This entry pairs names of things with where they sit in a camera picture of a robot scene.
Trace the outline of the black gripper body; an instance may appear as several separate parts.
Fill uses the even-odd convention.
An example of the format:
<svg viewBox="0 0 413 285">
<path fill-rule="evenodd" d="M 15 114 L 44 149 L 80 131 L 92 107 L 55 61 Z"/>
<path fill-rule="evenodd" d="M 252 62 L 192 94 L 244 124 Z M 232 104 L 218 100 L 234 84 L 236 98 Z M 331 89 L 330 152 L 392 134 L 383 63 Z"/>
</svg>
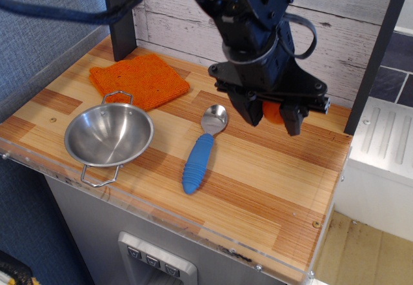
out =
<svg viewBox="0 0 413 285">
<path fill-rule="evenodd" d="M 296 101 L 310 110 L 327 113 L 327 84 L 296 63 L 280 47 L 250 61 L 228 60 L 209 67 L 216 88 L 235 103 Z"/>
</svg>

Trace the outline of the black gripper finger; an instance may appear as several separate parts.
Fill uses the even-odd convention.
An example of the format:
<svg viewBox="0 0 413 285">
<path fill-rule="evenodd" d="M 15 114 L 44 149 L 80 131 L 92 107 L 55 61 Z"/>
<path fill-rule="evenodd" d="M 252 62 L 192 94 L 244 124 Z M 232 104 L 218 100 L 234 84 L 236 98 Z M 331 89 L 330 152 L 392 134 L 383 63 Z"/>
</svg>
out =
<svg viewBox="0 0 413 285">
<path fill-rule="evenodd" d="M 229 90 L 227 92 L 232 106 L 242 118 L 252 126 L 257 126 L 263 118 L 263 102 L 254 92 L 240 92 Z"/>
<path fill-rule="evenodd" d="M 306 106 L 300 106 L 296 103 L 282 103 L 280 114 L 283 118 L 285 128 L 290 136 L 296 136 L 301 133 L 301 125 L 304 118 L 309 114 Z"/>
</svg>

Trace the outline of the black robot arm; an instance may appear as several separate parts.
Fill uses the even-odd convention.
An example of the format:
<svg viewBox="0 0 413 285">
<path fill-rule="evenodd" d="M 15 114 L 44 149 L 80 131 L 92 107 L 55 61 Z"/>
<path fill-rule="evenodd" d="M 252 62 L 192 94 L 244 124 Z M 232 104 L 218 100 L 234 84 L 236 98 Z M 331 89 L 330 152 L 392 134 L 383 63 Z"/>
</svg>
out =
<svg viewBox="0 0 413 285">
<path fill-rule="evenodd" d="M 106 0 L 108 8 L 126 0 Z M 224 63 L 209 67 L 216 88 L 227 93 L 233 107 L 252 126 L 269 117 L 276 103 L 289 135 L 299 135 L 310 110 L 327 112 L 324 82 L 297 65 L 315 49 L 295 53 L 291 23 L 312 23 L 287 13 L 293 0 L 195 0 L 214 21 L 223 40 Z"/>
</svg>

